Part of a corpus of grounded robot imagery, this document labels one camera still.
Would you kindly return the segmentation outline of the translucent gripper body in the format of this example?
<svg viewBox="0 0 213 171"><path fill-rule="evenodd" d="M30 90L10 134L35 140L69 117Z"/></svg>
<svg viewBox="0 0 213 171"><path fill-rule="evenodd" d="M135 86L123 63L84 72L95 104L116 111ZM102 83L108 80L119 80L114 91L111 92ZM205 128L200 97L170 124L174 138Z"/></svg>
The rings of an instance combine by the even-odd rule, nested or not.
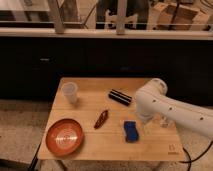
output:
<svg viewBox="0 0 213 171"><path fill-rule="evenodd" d="M147 122L142 122L142 129L145 134L150 134L156 130L161 130L163 128L167 128L170 124L170 120L167 117L154 117Z"/></svg>

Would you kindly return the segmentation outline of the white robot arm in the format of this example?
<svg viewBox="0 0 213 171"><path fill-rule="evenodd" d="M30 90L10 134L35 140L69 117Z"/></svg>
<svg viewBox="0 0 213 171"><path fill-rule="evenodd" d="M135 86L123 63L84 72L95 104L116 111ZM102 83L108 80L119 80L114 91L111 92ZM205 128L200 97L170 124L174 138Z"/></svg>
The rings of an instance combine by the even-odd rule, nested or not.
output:
<svg viewBox="0 0 213 171"><path fill-rule="evenodd" d="M136 115L142 122L146 124L155 114L162 114L213 140L213 109L169 98L167 91L167 84L159 78L151 79L136 91Z"/></svg>

